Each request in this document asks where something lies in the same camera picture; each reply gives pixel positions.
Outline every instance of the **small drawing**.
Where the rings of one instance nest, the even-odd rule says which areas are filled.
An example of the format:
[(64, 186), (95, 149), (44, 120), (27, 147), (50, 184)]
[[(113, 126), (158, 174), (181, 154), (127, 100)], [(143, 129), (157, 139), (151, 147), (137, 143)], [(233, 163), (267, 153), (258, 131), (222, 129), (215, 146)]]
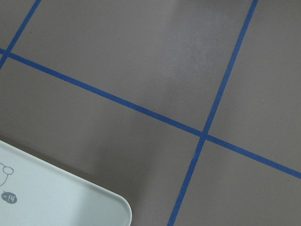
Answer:
[(4, 185), (8, 179), (8, 176), (14, 173), (14, 169), (8, 166), (5, 166), (0, 162), (0, 186)]
[(17, 202), (17, 197), (15, 194), (11, 193), (11, 192), (3, 192), (1, 195), (2, 199), (6, 202), (8, 202), (9, 204), (14, 204)]

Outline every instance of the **gray floor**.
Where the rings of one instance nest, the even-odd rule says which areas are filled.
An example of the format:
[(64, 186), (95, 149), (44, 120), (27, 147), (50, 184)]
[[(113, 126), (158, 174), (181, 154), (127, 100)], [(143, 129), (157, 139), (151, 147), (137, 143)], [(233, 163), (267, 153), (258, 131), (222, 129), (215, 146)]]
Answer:
[[(34, 1), (0, 0), (6, 49)], [(12, 50), (202, 130), (250, 0), (42, 0)], [(298, 0), (259, 0), (210, 135), (301, 171)], [(0, 139), (167, 225), (199, 137), (8, 58)], [(175, 225), (300, 225), (301, 181), (205, 142)]]

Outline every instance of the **white tray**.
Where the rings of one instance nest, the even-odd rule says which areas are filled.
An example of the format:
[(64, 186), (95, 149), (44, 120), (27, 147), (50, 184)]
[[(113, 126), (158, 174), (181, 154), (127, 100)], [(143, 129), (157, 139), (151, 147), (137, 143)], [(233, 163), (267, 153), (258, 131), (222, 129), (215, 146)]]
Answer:
[(129, 226), (121, 196), (0, 141), (0, 225)]

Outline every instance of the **gray surface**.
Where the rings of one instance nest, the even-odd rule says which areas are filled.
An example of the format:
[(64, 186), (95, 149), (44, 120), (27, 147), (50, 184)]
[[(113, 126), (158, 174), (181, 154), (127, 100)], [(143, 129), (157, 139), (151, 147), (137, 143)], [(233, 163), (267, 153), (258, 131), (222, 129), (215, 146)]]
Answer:
[(0, 0), (0, 48), (6, 49), (34, 0)]
[(299, 226), (301, 181), (206, 142), (175, 226)]
[[(202, 130), (250, 2), (43, 0), (12, 52)], [(1, 48), (32, 3), (0, 0)], [(300, 12), (259, 1), (210, 131), (299, 171)], [(11, 59), (0, 109), (0, 139), (124, 196), (132, 226), (166, 225), (197, 137)], [(298, 191), (206, 142), (176, 225), (300, 225)]]
[(258, 3), (210, 134), (301, 171), (301, 2)]
[(203, 129), (250, 2), (42, 1), (13, 52)]
[(133, 226), (167, 224), (196, 136), (11, 59), (0, 106), (1, 140), (122, 195)]

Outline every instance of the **blue tape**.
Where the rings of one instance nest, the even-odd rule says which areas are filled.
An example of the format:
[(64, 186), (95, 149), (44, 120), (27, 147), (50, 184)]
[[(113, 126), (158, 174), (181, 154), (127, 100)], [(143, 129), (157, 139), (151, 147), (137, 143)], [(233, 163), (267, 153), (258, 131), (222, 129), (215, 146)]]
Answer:
[(131, 108), (131, 109), (133, 109), (133, 110), (135, 110), (135, 111), (138, 111), (138, 112), (140, 112), (140, 113), (143, 113), (143, 114), (145, 114), (145, 115), (147, 115), (147, 116), (149, 116), (149, 117), (155, 118), (155, 119), (157, 119), (157, 120), (159, 120), (159, 121), (162, 121), (162, 122), (165, 122), (165, 123), (167, 123), (167, 124), (169, 124), (169, 125), (171, 125), (171, 126), (174, 126), (174, 127), (179, 128), (179, 129), (182, 129), (182, 130), (184, 130), (184, 131), (186, 131), (186, 132), (188, 132), (188, 133), (191, 133), (191, 134), (193, 134), (193, 135), (195, 135), (195, 136), (198, 136), (198, 137), (199, 137), (199, 136), (202, 134), (202, 132), (199, 131), (199, 130), (197, 130), (197, 129), (194, 129), (194, 128), (192, 128), (192, 127), (189, 127), (189, 126), (187, 126), (187, 125), (184, 125), (184, 124), (182, 124), (182, 123), (180, 123), (180, 122), (178, 122), (178, 121), (172, 120), (172, 119), (170, 119), (170, 118), (167, 118), (167, 117), (165, 117), (165, 116), (163, 116), (163, 115), (161, 115), (161, 114), (158, 114), (158, 113), (153, 112), (153, 111), (151, 111), (151, 110), (149, 110), (149, 109), (146, 109), (146, 108), (144, 108), (144, 107), (141, 107), (141, 106), (139, 106), (139, 105), (136, 105), (136, 104), (134, 104), (134, 103), (132, 103), (132, 102), (129, 102), (129, 101), (127, 101), (127, 100), (124, 100), (124, 99), (122, 99), (122, 98), (120, 98), (120, 97), (117, 97), (117, 96), (115, 96), (115, 95), (113, 95), (113, 94), (107, 93), (107, 92), (105, 92), (105, 91), (103, 91), (103, 90), (100, 90), (100, 89), (98, 89), (98, 88), (95, 88), (95, 87), (93, 87), (93, 86), (90, 86), (90, 85), (88, 85), (88, 84), (86, 84), (86, 83), (83, 83), (83, 82), (81, 82), (81, 81), (79, 81), (79, 80), (76, 80), (76, 79), (74, 79), (74, 78), (71, 78), (71, 77), (69, 77), (69, 76), (67, 76), (67, 75), (64, 75), (64, 74), (62, 74), (62, 73), (56, 72), (56, 71), (54, 71), (54, 70), (52, 70), (52, 69), (49, 69), (49, 68), (47, 68), (47, 67), (44, 67), (44, 66), (42, 66), (42, 65), (40, 65), (40, 64), (37, 64), (37, 63), (35, 63), (35, 62), (33, 62), (33, 61), (30, 61), (30, 60), (28, 60), (28, 59), (25, 59), (25, 58), (23, 58), (23, 57), (21, 57), (21, 56), (18, 56), (18, 55), (16, 55), (16, 54), (10, 53), (9, 58), (12, 58), (12, 59), (14, 59), (14, 60), (16, 60), (16, 61), (18, 61), (18, 62), (20, 62), (20, 63), (23, 63), (23, 64), (25, 64), (25, 65), (28, 65), (28, 66), (30, 66), (30, 67), (33, 67), (33, 68), (35, 68), (35, 69), (37, 69), (37, 70), (40, 70), (40, 71), (42, 71), (42, 72), (45, 72), (45, 73), (47, 73), (47, 74), (49, 74), (49, 75), (52, 75), (52, 76), (54, 76), (54, 77), (56, 77), (56, 78), (59, 78), (59, 79), (61, 79), (61, 80), (64, 80), (64, 81), (66, 81), (66, 82), (68, 82), (68, 83), (70, 83), (70, 84), (73, 84), (73, 85), (76, 85), (76, 86), (78, 86), (78, 87), (81, 87), (81, 88), (83, 88), (83, 89), (85, 89), (85, 90), (87, 90), (87, 91), (90, 91), (90, 92), (92, 92), (92, 93), (95, 93), (95, 94), (97, 94), (97, 95), (100, 95), (100, 96), (102, 96), (102, 97), (104, 97), (104, 98), (107, 98), (107, 99), (109, 99), (109, 100), (112, 100), (112, 101), (114, 101), (114, 102), (116, 102), (116, 103), (118, 103), (118, 104), (121, 104), (121, 105), (123, 105), (123, 106), (129, 107), (129, 108)]
[(244, 37), (245, 37), (245, 34), (246, 34), (246, 31), (248, 29), (248, 26), (251, 22), (251, 19), (252, 19), (252, 16), (253, 16), (253, 13), (255, 11), (255, 8), (256, 8), (256, 5), (257, 5), (257, 2), (258, 0), (253, 0), (251, 6), (250, 6), (250, 9), (249, 9), (249, 12), (246, 16), (246, 19), (245, 19), (245, 22), (243, 24), (243, 27), (239, 33), (239, 36), (238, 36), (238, 39), (237, 39), (237, 42), (235, 44), (235, 47), (234, 47), (234, 50), (232, 52), (232, 55), (231, 55), (231, 58), (230, 58), (230, 61), (228, 63), (228, 66), (227, 66), (227, 69), (226, 69), (226, 72), (224, 74), (224, 77), (222, 79), (222, 82), (221, 82), (221, 85), (218, 89), (218, 92), (216, 94), (216, 97), (215, 97), (215, 100), (213, 102), (213, 105), (212, 105), (212, 108), (211, 108), (211, 111), (209, 113), (209, 116), (207, 118), (207, 121), (206, 121), (206, 124), (204, 126), (204, 129), (203, 129), (203, 132), (205, 134), (208, 134), (209, 130), (210, 130), (210, 127), (212, 125), (212, 122), (213, 122), (213, 119), (215, 117), (215, 114), (216, 114), (216, 111), (217, 111), (217, 108), (221, 102), (221, 99), (222, 99), (222, 96), (224, 94), (224, 91), (226, 89), (226, 86), (227, 86), (227, 83), (228, 83), (228, 80), (229, 80), (229, 77), (231, 75), (231, 72), (232, 72), (232, 69), (233, 69), (233, 66), (235, 64), (235, 61), (236, 61), (236, 58), (238, 56), (238, 52), (239, 52), (239, 49), (241, 47), (241, 44), (243, 43), (243, 40), (244, 40)]
[[(3, 52), (5, 52), (5, 50), (3, 50), (3, 49), (0, 48), (0, 53), (3, 53)], [(23, 64), (25, 64), (25, 65), (31, 66), (31, 67), (33, 67), (33, 68), (35, 68), (35, 69), (37, 69), (37, 70), (40, 70), (40, 71), (42, 71), (42, 72), (45, 72), (45, 73), (48, 73), (48, 74), (50, 74), (50, 75), (53, 75), (53, 76), (55, 76), (55, 77), (57, 77), (57, 78), (60, 78), (60, 79), (62, 79), (62, 80), (64, 80), (64, 81), (67, 81), (67, 82), (69, 82), (69, 83), (71, 83), (71, 84), (75, 84), (75, 83), (77, 82), (78, 85), (77, 85), (77, 84), (75, 84), (75, 85), (77, 85), (77, 86), (79, 86), (79, 87), (81, 87), (81, 88), (83, 88), (83, 89), (86, 89), (86, 88), (88, 87), (86, 90), (91, 91), (91, 92), (93, 92), (93, 93), (96, 93), (96, 94), (98, 94), (98, 95), (101, 95), (101, 96), (103, 96), (103, 97), (105, 97), (105, 98), (108, 98), (108, 99), (110, 99), (110, 100), (113, 100), (113, 99), (114, 99), (113, 101), (115, 101), (115, 102), (117, 102), (117, 103), (119, 103), (119, 104), (122, 104), (123, 106), (127, 106), (127, 107), (129, 107), (129, 108), (131, 108), (131, 109), (134, 109), (133, 107), (131, 107), (131, 106), (133, 105), (133, 106), (135, 106), (135, 108), (136, 108), (136, 109), (134, 109), (134, 110), (139, 111), (140, 113), (146, 114), (146, 115), (148, 115), (148, 116), (150, 116), (150, 117), (153, 117), (153, 118), (155, 118), (155, 119), (158, 119), (158, 118), (162, 117), (161, 120), (159, 119), (160, 121), (165, 122), (165, 123), (167, 123), (167, 124), (169, 124), (169, 125), (175, 126), (175, 127), (177, 127), (177, 128), (182, 127), (182, 130), (184, 130), (184, 131), (186, 131), (186, 132), (189, 132), (189, 133), (191, 133), (191, 134), (193, 134), (193, 135), (199, 136), (199, 137), (201, 138), (200, 141), (201, 141), (201, 140), (208, 140), (208, 141), (213, 142), (213, 143), (215, 143), (215, 144), (217, 144), (217, 145), (220, 145), (220, 146), (223, 146), (223, 147), (225, 147), (225, 148), (228, 148), (229, 150), (232, 150), (232, 151), (234, 151), (234, 152), (237, 152), (237, 153), (239, 153), (239, 154), (242, 154), (242, 155), (244, 155), (244, 156), (246, 156), (246, 157), (248, 157), (248, 158), (254, 159), (254, 160), (259, 161), (259, 162), (261, 162), (261, 163), (263, 163), (263, 164), (265, 164), (265, 165), (271, 166), (271, 167), (273, 167), (273, 168), (275, 168), (275, 169), (278, 169), (278, 170), (280, 170), (280, 171), (282, 171), (282, 172), (285, 172), (285, 173), (287, 173), (287, 174), (290, 174), (290, 175), (292, 175), (292, 176), (294, 176), (294, 177), (297, 177), (297, 178), (300, 178), (300, 179), (301, 179), (301, 173), (300, 173), (300, 172), (297, 172), (297, 171), (295, 171), (295, 170), (293, 170), (293, 169), (290, 169), (290, 168), (288, 168), (288, 167), (286, 167), (286, 166), (283, 166), (283, 165), (281, 165), (281, 164), (279, 164), (279, 163), (273, 162), (273, 161), (271, 161), (271, 160), (269, 160), (269, 159), (266, 159), (266, 158), (261, 157), (261, 156), (259, 156), (259, 155), (257, 155), (257, 154), (254, 154), (254, 153), (252, 153), (252, 152), (249, 152), (249, 151), (247, 151), (247, 150), (245, 150), (245, 149), (243, 149), (243, 148), (240, 148), (240, 147), (238, 147), (238, 146), (235, 146), (235, 145), (233, 145), (233, 144), (230, 144), (230, 143), (228, 143), (228, 142), (226, 142), (226, 141), (223, 141), (223, 140), (218, 139), (218, 138), (216, 138), (216, 137), (213, 137), (213, 136), (211, 136), (211, 135), (205, 135), (204, 133), (202, 133), (201, 131), (199, 131), (199, 130), (197, 130), (197, 129), (191, 128), (191, 127), (186, 126), (186, 125), (184, 125), (184, 124), (182, 124), (182, 123), (179, 123), (179, 122), (174, 121), (174, 120), (172, 120), (172, 119), (169, 119), (169, 118), (167, 118), (167, 117), (165, 117), (165, 116), (162, 116), (162, 115), (160, 115), (160, 114), (158, 114), (158, 113), (152, 112), (152, 111), (150, 111), (150, 110), (148, 110), (148, 109), (146, 109), (146, 108), (143, 108), (143, 107), (141, 107), (141, 106), (138, 106), (138, 105), (135, 105), (135, 104), (133, 104), (133, 103), (131, 103), (131, 102), (128, 102), (128, 101), (126, 101), (126, 100), (124, 100), (124, 99), (121, 99), (121, 98), (119, 98), (119, 97), (116, 97), (116, 96), (114, 96), (114, 95), (112, 95), (112, 94), (106, 93), (106, 92), (104, 92), (104, 91), (102, 91), (102, 90), (99, 90), (99, 89), (97, 89), (97, 88), (94, 88), (94, 87), (92, 87), (92, 86), (89, 86), (89, 85), (87, 85), (87, 84), (85, 84), (85, 83), (82, 83), (82, 82), (76, 80), (76, 79), (73, 79), (73, 78), (70, 78), (70, 77), (68, 77), (68, 76), (66, 76), (66, 75), (63, 75), (63, 74), (61, 74), (61, 73), (55, 72), (55, 71), (53, 71), (53, 70), (51, 70), (51, 69), (49, 69), (49, 68), (46, 68), (46, 67), (44, 67), (44, 66), (41, 66), (41, 65), (39, 65), (39, 64), (37, 64), (37, 63), (35, 63), (35, 62), (33, 62), (33, 61), (27, 60), (27, 59), (25, 59), (25, 58), (23, 58), (23, 57), (21, 57), (21, 56), (16, 55), (16, 54), (11, 53), (8, 57), (9, 57), (9, 58), (12, 58), (12, 59), (14, 59), (14, 60), (16, 60), (16, 61), (18, 61), (18, 62), (20, 62), (20, 63), (23, 63)], [(186, 189), (187, 189), (187, 187), (188, 187), (190, 178), (191, 178), (192, 173), (193, 173), (193, 170), (194, 170), (194, 168), (195, 168), (194, 164), (196, 164), (196, 160), (197, 160), (198, 157), (200, 156), (200, 153), (201, 153), (201, 150), (202, 150), (202, 147), (203, 147), (203, 145), (200, 145), (200, 144), (201, 144), (200, 141), (199, 141), (199, 143), (198, 143), (198, 145), (197, 145), (197, 148), (196, 148), (196, 151), (195, 151), (195, 155), (194, 155), (194, 157), (193, 157), (193, 160), (192, 160), (191, 163), (190, 163), (190, 167), (189, 167), (189, 169), (188, 169), (188, 172), (189, 172), (189, 173), (188, 173), (188, 175), (187, 175), (187, 178), (184, 179), (184, 186), (181, 188), (181, 191), (180, 191), (180, 194), (181, 194), (180, 199), (178, 198), (179, 201), (176, 202), (176, 206), (177, 206), (177, 207), (179, 206), (179, 203), (182, 203), (182, 201), (181, 201), (182, 198), (181, 198), (181, 197), (183, 197), (183, 194), (185, 194), (185, 192), (186, 192)]]
[(232, 145), (232, 144), (230, 144), (230, 143), (228, 143), (226, 141), (220, 140), (220, 139), (218, 139), (216, 137), (213, 137), (211, 135), (207, 136), (207, 140), (211, 141), (212, 143), (215, 143), (217, 145), (223, 146), (223, 147), (225, 147), (225, 148), (227, 148), (229, 150), (232, 150), (232, 151), (234, 151), (236, 153), (239, 153), (239, 154), (242, 154), (242, 155), (244, 155), (246, 157), (249, 157), (249, 158), (251, 158), (253, 160), (261, 162), (261, 163), (263, 163), (265, 165), (273, 167), (273, 168), (275, 168), (277, 170), (280, 170), (280, 171), (282, 171), (284, 173), (287, 173), (289, 175), (292, 175), (294, 177), (297, 177), (297, 178), (301, 179), (301, 173), (300, 172), (295, 171), (295, 170), (293, 170), (291, 168), (288, 168), (288, 167), (286, 167), (284, 165), (281, 165), (281, 164), (279, 164), (277, 162), (274, 162), (274, 161), (269, 160), (267, 158), (261, 157), (260, 155), (257, 155), (255, 153), (247, 151), (247, 150), (245, 150), (243, 148), (240, 148), (240, 147), (237, 147), (235, 145)]
[(32, 8), (29, 10), (28, 14), (26, 15), (25, 19), (23, 20), (23, 22), (21, 23), (18, 31), (16, 32), (16, 34), (14, 35), (12, 41), (10, 42), (8, 48), (5, 50), (5, 52), (3, 53), (2, 58), (0, 59), (0, 70), (2, 68), (2, 66), (4, 65), (6, 59), (8, 58), (11, 50), (13, 49), (13, 47), (15, 46), (15, 44), (17, 43), (18, 39), (20, 38), (22, 32), (24, 31), (26, 25), (28, 24), (29, 20), (31, 19), (33, 13), (35, 12), (35, 10), (37, 9), (37, 7), (39, 6), (41, 0), (36, 0), (34, 2), (34, 4), (32, 5)]
[(241, 29), (241, 31), (239, 33), (238, 39), (236, 41), (234, 50), (232, 52), (230, 61), (228, 63), (227, 69), (226, 69), (226, 72), (225, 72), (225, 74), (223, 76), (222, 82), (220, 84), (220, 87), (219, 87), (218, 92), (217, 92), (217, 94), (215, 96), (213, 105), (211, 107), (209, 116), (208, 116), (208, 118), (206, 120), (204, 129), (203, 129), (203, 136), (204, 136), (204, 138), (200, 138), (200, 140), (198, 142), (198, 145), (197, 145), (194, 157), (193, 157), (193, 159), (192, 159), (192, 161), (191, 161), (191, 163), (189, 165), (188, 171), (187, 171), (185, 179), (184, 179), (184, 181), (182, 183), (182, 187), (180, 189), (180, 193), (179, 193), (178, 198), (177, 198), (177, 200), (175, 202), (175, 205), (174, 205), (173, 211), (172, 211), (172, 213), (170, 215), (170, 218), (169, 218), (169, 221), (167, 223), (167, 226), (173, 226), (174, 223), (175, 223), (175, 220), (176, 220), (178, 212), (180, 210), (182, 201), (183, 201), (183, 199), (185, 197), (188, 185), (190, 183), (190, 179), (192, 177), (193, 171), (194, 171), (195, 166), (196, 166), (196, 164), (198, 162), (198, 158), (200, 156), (200, 153), (202, 152), (202, 149), (203, 149), (203, 146), (204, 146), (204, 142), (207, 139), (207, 135), (208, 135), (208, 132), (209, 132), (210, 127), (212, 125), (213, 119), (215, 117), (217, 108), (218, 108), (218, 106), (220, 104), (220, 101), (221, 101), (222, 96), (224, 94), (224, 91), (226, 89), (227, 82), (228, 82), (230, 74), (232, 72), (232, 69), (233, 69), (234, 63), (236, 61), (239, 49), (240, 49), (241, 44), (243, 42), (243, 39), (245, 37), (246, 31), (248, 29), (248, 26), (249, 26), (249, 24), (251, 22), (251, 19), (252, 19), (253, 13), (255, 11), (257, 2), (258, 2), (258, 0), (253, 0), (252, 4), (250, 6), (249, 12), (248, 12), (248, 14), (246, 16), (246, 19), (244, 21), (244, 24), (242, 26), (242, 29)]
[(173, 211), (172, 211), (172, 213), (170, 215), (170, 218), (169, 218), (169, 221), (167, 223), (167, 226), (173, 226), (174, 225), (174, 222), (175, 222), (175, 220), (176, 220), (176, 218), (178, 216), (178, 213), (180, 211), (180, 207), (182, 205), (184, 196), (185, 196), (185, 194), (187, 192), (187, 188), (188, 188), (188, 185), (189, 185), (190, 180), (192, 178), (194, 169), (195, 169), (195, 167), (197, 165), (198, 158), (199, 158), (199, 156), (201, 154), (201, 151), (203, 149), (204, 143), (205, 143), (205, 139), (203, 139), (203, 138), (199, 139), (198, 145), (197, 145), (197, 148), (196, 148), (196, 151), (195, 151), (195, 154), (194, 154), (193, 159), (191, 160), (190, 165), (188, 167), (186, 176), (185, 176), (184, 181), (182, 183), (182, 187), (180, 189), (180, 192), (179, 192), (179, 195), (177, 197), (177, 200), (175, 201), (174, 209), (173, 209)]

